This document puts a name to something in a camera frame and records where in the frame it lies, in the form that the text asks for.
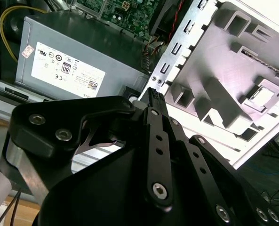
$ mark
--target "yellow wire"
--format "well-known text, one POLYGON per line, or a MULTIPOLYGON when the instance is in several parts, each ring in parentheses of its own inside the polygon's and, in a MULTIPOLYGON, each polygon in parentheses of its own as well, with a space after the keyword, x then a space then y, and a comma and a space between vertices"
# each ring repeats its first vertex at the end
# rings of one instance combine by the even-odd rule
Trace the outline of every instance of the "yellow wire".
POLYGON ((27 9, 32 9, 41 13, 47 13, 46 11, 39 9, 39 8, 34 8, 34 7, 30 7, 30 6, 12 6, 8 9, 6 9, 0 16, 0 35, 2 38, 2 41, 4 43, 4 45, 6 46, 8 53, 10 54, 10 56, 13 58, 13 60, 15 60, 15 62, 18 62, 18 59, 15 57, 15 54, 13 53, 11 47, 8 44, 8 41, 6 39, 6 36, 4 34, 3 31, 3 21, 5 20, 5 18, 7 17, 8 14, 10 14, 12 11, 16 10, 16 9, 20 9, 20 8, 27 8, 27 9))

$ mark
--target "black cable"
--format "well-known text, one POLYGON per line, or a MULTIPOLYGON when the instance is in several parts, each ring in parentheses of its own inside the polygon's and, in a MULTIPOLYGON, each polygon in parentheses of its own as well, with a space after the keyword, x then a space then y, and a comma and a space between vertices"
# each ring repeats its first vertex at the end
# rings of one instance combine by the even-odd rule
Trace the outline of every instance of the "black cable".
POLYGON ((4 219, 4 217, 6 216, 6 214, 8 213, 9 209, 12 207, 12 205, 14 204, 15 200, 17 199, 18 196, 20 196, 21 193, 21 189, 19 189, 19 191, 17 192, 17 194, 15 195, 15 197, 13 198, 13 200, 10 202, 10 204, 8 205, 7 209, 3 212, 3 214, 0 217, 0 223, 2 222, 2 220, 4 219))
POLYGON ((17 197, 16 203, 15 203, 15 206, 14 206, 14 210, 13 210, 13 213, 12 213, 10 226, 14 226, 15 215, 16 215, 16 211, 17 211, 20 195, 21 195, 21 192, 19 192, 19 195, 17 197))
POLYGON ((277 192, 276 192, 276 193, 274 193, 274 194, 271 196, 270 201, 269 201, 269 204, 271 204, 271 200, 272 200, 272 199, 273 199, 273 197, 274 197, 274 196, 276 196, 278 193, 279 193, 279 190, 277 190, 277 192))

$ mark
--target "power supply label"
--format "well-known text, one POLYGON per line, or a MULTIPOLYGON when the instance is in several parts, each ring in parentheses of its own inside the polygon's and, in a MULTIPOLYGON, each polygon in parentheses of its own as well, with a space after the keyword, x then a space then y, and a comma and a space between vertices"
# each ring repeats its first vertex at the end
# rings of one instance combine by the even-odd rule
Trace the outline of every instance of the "power supply label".
POLYGON ((37 42, 32 77, 83 98, 96 97, 106 72, 37 42))

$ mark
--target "white surface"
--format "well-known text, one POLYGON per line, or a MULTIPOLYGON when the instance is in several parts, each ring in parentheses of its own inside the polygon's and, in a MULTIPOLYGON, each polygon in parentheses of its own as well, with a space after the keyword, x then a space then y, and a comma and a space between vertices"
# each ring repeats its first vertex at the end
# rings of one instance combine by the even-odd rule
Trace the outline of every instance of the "white surface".
POLYGON ((37 42, 32 77, 83 98, 96 97, 105 72, 37 42))
POLYGON ((279 0, 241 0, 279 26, 279 0))

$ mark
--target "motherboard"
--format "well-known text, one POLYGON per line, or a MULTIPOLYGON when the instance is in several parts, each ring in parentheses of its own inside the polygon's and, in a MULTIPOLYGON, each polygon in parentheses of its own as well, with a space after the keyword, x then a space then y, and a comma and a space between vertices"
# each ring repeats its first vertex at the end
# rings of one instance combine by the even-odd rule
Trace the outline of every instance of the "motherboard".
POLYGON ((97 13, 101 19, 149 40, 149 23, 160 0, 77 0, 97 13))

